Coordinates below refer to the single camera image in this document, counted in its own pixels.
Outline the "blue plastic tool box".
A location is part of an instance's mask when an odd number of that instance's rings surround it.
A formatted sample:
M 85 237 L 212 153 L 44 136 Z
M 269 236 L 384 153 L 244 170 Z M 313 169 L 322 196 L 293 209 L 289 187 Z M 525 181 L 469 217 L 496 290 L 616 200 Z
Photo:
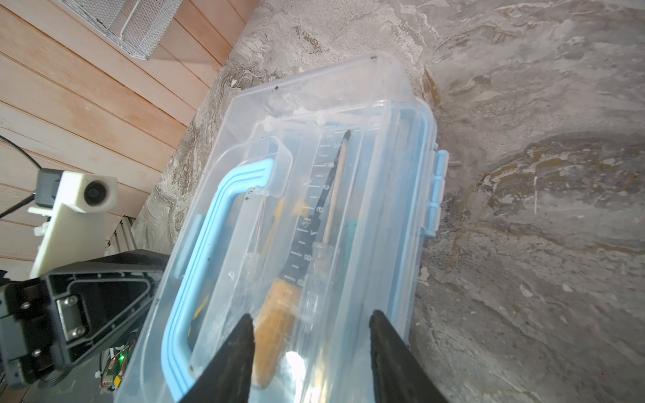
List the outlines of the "blue plastic tool box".
M 372 402 L 370 319 L 402 339 L 423 243 L 438 234 L 449 154 L 403 65 L 375 52 L 240 92 L 184 220 L 118 402 L 178 402 L 283 266 L 320 144 L 352 132 L 324 298 L 302 299 L 273 381 L 252 402 Z

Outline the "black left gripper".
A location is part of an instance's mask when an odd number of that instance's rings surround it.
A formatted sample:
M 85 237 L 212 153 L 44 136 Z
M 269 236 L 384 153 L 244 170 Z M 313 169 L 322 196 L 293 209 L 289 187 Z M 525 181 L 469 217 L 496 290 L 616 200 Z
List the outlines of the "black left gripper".
M 169 256 L 133 250 L 63 265 L 32 280 L 1 275 L 1 372 L 10 386 L 57 386 L 66 370 L 116 344 L 148 312 Z M 144 280 L 151 286 L 73 286 L 74 281 Z

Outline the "clear handled screwdriver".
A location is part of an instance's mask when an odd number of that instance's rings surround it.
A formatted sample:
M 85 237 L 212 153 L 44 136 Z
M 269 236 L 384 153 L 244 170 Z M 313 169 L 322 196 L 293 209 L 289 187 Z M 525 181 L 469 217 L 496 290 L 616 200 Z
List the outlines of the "clear handled screwdriver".
M 312 327 L 324 298 L 324 290 L 329 278 L 329 266 L 334 253 L 330 245 L 330 236 L 333 228 L 335 210 L 338 204 L 339 188 L 342 181 L 344 165 L 347 154 L 347 142 L 344 141 L 339 148 L 339 159 L 334 173 L 332 191 L 327 199 L 328 211 L 325 221 L 322 241 L 313 245 L 313 261 L 307 274 L 306 287 L 303 294 L 302 320 Z

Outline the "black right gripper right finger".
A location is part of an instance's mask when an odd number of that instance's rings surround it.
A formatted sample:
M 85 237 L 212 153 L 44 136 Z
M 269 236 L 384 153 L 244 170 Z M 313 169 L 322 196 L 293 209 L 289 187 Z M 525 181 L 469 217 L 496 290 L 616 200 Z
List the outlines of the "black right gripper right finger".
M 448 401 L 382 311 L 372 313 L 370 331 L 375 402 Z

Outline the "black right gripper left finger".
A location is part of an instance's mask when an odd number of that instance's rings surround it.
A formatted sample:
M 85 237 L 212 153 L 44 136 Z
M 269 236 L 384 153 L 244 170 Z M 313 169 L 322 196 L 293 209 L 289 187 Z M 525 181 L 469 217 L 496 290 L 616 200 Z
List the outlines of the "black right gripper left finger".
M 248 402 L 254 355 L 253 320 L 246 313 L 180 403 Z

